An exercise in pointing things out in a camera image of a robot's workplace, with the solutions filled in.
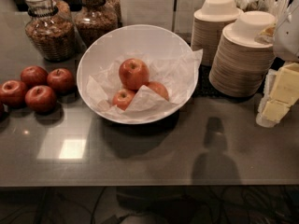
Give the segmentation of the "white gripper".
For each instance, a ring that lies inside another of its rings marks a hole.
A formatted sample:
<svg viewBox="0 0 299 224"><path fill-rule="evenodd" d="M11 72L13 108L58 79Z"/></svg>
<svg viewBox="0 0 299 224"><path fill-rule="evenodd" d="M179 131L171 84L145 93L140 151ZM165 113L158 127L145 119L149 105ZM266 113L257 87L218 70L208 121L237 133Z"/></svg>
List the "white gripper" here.
<svg viewBox="0 0 299 224"><path fill-rule="evenodd" d="M265 77L256 116L256 123L265 128L280 123L299 100L299 0L293 0L278 19L273 51L281 60L294 63L270 69Z"/></svg>

